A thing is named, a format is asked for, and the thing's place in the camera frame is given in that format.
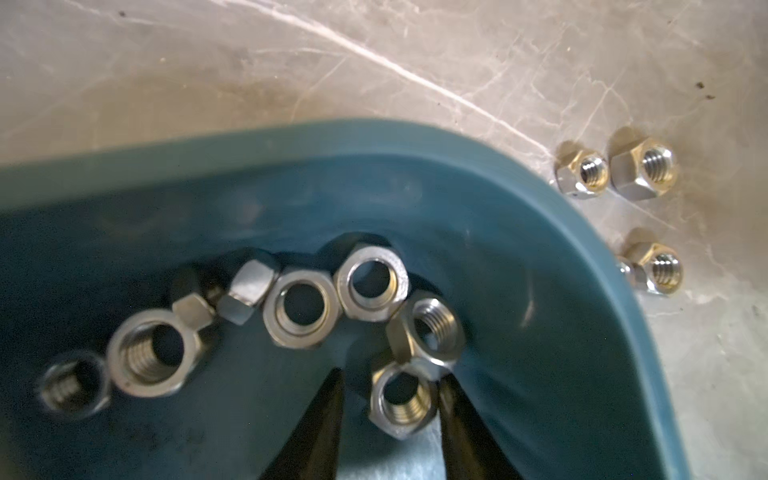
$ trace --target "metal nut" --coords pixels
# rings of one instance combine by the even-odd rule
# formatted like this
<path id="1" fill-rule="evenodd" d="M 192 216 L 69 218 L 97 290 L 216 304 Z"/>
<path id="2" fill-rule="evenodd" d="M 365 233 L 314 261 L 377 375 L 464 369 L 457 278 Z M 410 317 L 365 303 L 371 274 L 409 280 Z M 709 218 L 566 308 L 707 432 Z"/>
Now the metal nut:
<path id="1" fill-rule="evenodd" d="M 431 332 L 432 345 L 419 335 L 417 321 Z M 386 335 L 395 360 L 406 371 L 433 382 L 453 370 L 466 343 L 453 310 L 439 296 L 422 290 L 403 303 L 387 324 Z"/>
<path id="2" fill-rule="evenodd" d="M 216 305 L 218 316 L 243 325 L 256 312 L 277 274 L 277 263 L 271 258 L 245 262 L 232 279 L 227 294 Z"/>
<path id="3" fill-rule="evenodd" d="M 386 352 L 372 362 L 371 399 L 368 419 L 384 433 L 404 440 L 423 429 L 437 413 L 437 387 L 419 377 L 414 396 L 403 404 L 394 404 L 384 398 L 384 388 L 397 375 L 404 373 L 404 366 L 397 363 L 391 352 Z"/>
<path id="4" fill-rule="evenodd" d="M 670 295 L 683 283 L 683 265 L 677 252 L 660 243 L 636 243 L 625 254 L 634 266 L 637 288 Z"/>
<path id="5" fill-rule="evenodd" d="M 389 271 L 389 284 L 373 298 L 361 295 L 353 285 L 355 272 L 368 262 L 378 262 Z M 385 322 L 408 296 L 406 266 L 394 250 L 360 243 L 355 246 L 333 276 L 344 313 L 350 319 Z"/>
<path id="6" fill-rule="evenodd" d="M 309 285 L 323 298 L 323 312 L 309 325 L 294 322 L 286 312 L 286 295 L 293 286 Z M 289 268 L 283 271 L 266 295 L 263 320 L 272 341 L 289 349 L 318 346 L 341 317 L 341 304 L 327 272 Z"/>
<path id="7" fill-rule="evenodd" d="M 46 413 L 72 422 L 109 405 L 111 381 L 101 356 L 90 350 L 72 350 L 45 367 L 35 393 Z"/>
<path id="8" fill-rule="evenodd" d="M 197 293 L 176 301 L 171 310 L 144 310 L 128 317 L 112 334 L 107 346 L 107 366 L 114 384 L 137 397 L 168 396 L 187 381 L 210 339 L 204 330 L 214 321 L 214 312 Z M 180 337 L 181 361 L 163 363 L 153 346 L 153 332 L 168 326 Z"/>
<path id="9" fill-rule="evenodd" d="M 611 178 L 608 162 L 594 150 L 569 154 L 558 168 L 560 191 L 571 198 L 587 199 L 602 194 Z"/>
<path id="10" fill-rule="evenodd" d="M 616 256 L 616 266 L 619 268 L 619 271 L 624 275 L 624 278 L 627 279 L 627 282 L 634 287 L 635 286 L 635 278 L 634 278 L 634 265 L 632 265 L 632 262 L 627 260 L 624 257 Z"/>
<path id="11" fill-rule="evenodd" d="M 646 138 L 611 158 L 611 179 L 629 200 L 664 195 L 677 181 L 677 158 L 669 147 Z"/>

